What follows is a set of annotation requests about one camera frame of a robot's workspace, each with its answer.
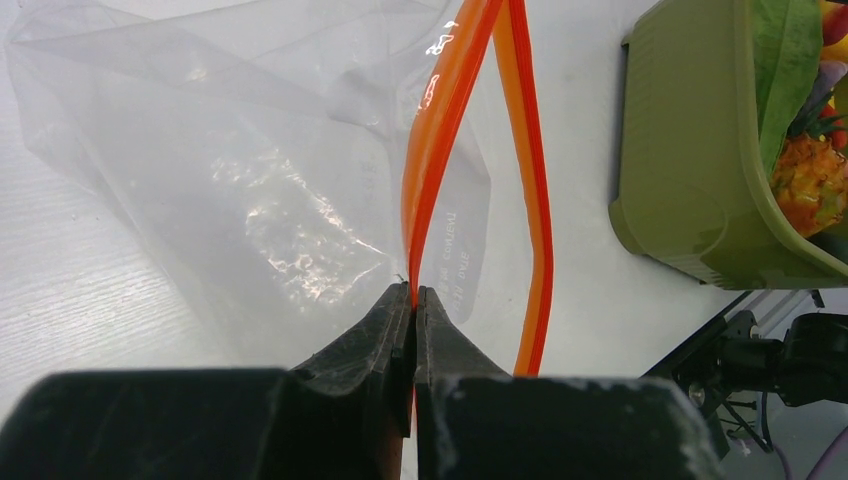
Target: green basket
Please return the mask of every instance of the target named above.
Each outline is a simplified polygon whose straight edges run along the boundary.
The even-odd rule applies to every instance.
[[[664,0],[625,40],[621,243],[731,290],[848,285],[801,237],[760,161],[750,0]],[[829,229],[839,242],[843,225]]]

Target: transparent plastic bag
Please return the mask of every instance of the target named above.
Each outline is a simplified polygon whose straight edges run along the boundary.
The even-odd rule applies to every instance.
[[[25,142],[139,233],[237,362],[292,366],[406,275],[407,139],[460,3],[264,0],[154,20],[29,2],[7,38]],[[489,192],[463,123],[421,270],[465,292],[444,302],[460,324]]]

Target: white tabletop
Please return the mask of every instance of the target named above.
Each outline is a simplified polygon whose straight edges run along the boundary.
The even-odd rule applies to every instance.
[[[107,3],[165,16],[191,2]],[[607,218],[622,104],[619,42],[655,0],[527,3],[556,251],[542,373],[640,375],[737,295],[631,256]],[[15,0],[0,5],[4,32],[18,8]],[[223,353],[220,340],[97,198],[24,148],[5,58],[0,69],[0,418],[27,386],[52,371],[243,364]],[[498,91],[491,59],[480,85],[486,95]],[[520,219],[524,206],[514,201],[521,198],[520,183],[503,101],[480,95],[475,92],[472,108],[488,105],[501,113],[487,126],[495,133],[482,147],[492,176],[491,211]],[[509,232],[493,227],[499,224],[490,221],[479,291],[484,300],[526,296],[500,288],[516,273],[498,262],[511,248]],[[516,305],[493,309],[478,301],[462,325],[508,370],[523,321],[523,304]]]

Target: purple wire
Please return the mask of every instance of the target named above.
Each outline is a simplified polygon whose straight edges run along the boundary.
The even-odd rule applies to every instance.
[[[816,462],[816,466],[810,471],[810,474],[807,475],[807,480],[816,480],[821,476],[821,473],[827,468],[827,466],[833,461],[833,458],[836,457],[837,452],[839,452],[839,448],[842,447],[842,444],[848,441],[848,427],[845,427],[845,430],[842,430],[842,433],[836,436],[831,442],[830,446],[827,447],[827,450],[824,451],[821,458],[818,462]]]

